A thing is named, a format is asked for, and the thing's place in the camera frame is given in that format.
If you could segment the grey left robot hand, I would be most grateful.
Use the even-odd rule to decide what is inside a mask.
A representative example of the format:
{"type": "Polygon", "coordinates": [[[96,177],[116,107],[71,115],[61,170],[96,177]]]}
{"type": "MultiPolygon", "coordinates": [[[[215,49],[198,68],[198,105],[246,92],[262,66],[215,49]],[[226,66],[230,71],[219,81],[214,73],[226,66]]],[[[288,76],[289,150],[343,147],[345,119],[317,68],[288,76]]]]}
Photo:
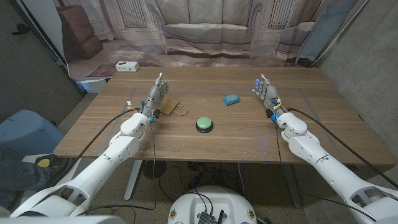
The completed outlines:
{"type": "Polygon", "coordinates": [[[160,108],[163,99],[169,92],[169,83],[167,80],[162,79],[162,73],[155,79],[155,83],[149,90],[144,105],[142,106],[141,113],[150,118],[153,112],[160,108]]]}

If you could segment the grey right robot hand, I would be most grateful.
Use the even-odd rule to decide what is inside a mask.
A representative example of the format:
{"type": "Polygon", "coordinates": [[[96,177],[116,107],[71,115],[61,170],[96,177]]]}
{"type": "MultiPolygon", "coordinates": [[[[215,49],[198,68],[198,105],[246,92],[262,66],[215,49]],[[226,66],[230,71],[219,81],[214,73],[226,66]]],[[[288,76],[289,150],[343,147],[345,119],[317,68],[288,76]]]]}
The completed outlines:
{"type": "Polygon", "coordinates": [[[251,91],[263,102],[268,118],[277,119],[280,115],[287,112],[282,105],[275,86],[263,73],[261,74],[261,79],[255,81],[255,87],[251,91]]]}

